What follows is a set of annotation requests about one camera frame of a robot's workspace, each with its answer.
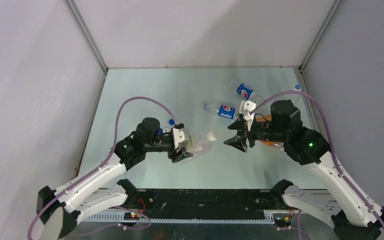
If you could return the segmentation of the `cream label clear bottle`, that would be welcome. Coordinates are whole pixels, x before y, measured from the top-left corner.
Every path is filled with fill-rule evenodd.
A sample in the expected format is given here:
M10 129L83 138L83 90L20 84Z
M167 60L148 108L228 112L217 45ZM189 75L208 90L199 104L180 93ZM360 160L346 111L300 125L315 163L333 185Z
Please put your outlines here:
M179 163L186 163L195 160L202 155L208 153L214 144L207 139L207 131L194 132L190 134L190 142L186 147L186 151L193 154L193 157L180 161Z

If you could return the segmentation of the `orange label plastic bottle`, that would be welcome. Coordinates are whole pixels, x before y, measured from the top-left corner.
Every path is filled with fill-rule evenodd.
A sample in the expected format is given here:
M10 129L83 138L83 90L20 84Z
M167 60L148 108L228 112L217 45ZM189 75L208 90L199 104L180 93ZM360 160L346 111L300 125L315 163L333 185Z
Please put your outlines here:
M270 114L267 115L259 115L259 117L256 119L258 122L266 122L271 121L272 116ZM261 142L269 147L277 149L279 152L284 152L284 144L282 142L274 142L274 141L267 141L267 140L261 140Z

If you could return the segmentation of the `clear unlabelled plastic bottle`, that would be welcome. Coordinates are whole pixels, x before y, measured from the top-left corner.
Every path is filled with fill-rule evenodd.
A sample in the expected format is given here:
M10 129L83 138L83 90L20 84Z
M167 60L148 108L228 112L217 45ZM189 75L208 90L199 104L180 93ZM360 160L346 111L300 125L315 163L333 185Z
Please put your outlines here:
M294 90L294 87L292 90L294 92L301 92L302 91L302 89L300 91ZM291 94L285 95L285 99L290 100L294 105L296 105L300 101L301 97L302 96L299 93L291 93Z

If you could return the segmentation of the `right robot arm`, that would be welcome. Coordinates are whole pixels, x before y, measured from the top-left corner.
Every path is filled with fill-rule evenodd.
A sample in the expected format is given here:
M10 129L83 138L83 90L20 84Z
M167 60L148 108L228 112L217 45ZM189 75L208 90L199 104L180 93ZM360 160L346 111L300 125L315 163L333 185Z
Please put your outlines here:
M271 204L299 209L331 227L341 240L375 240L384 233L384 206L370 198L347 173L332 146L316 130L303 125L300 110L290 100L270 106L270 120L258 121L252 101L242 101L239 117L228 127L236 135L224 142L242 152L257 141L282 143L284 152L306 167L330 197L307 193L283 179L270 190Z

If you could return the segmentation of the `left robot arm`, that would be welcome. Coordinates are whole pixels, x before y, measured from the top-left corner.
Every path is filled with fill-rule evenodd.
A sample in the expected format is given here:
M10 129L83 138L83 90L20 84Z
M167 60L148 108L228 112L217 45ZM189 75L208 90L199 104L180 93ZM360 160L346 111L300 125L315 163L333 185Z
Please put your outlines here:
M90 170L55 189L45 186L39 190L36 214L49 231L41 239L60 240L94 214L122 205L136 206L137 189L129 180L124 179L109 189L102 186L144 161L147 153L167 153L172 163L192 156L187 150L191 134L184 124L179 123L168 132L159 133L159 130L160 122L146 117Z

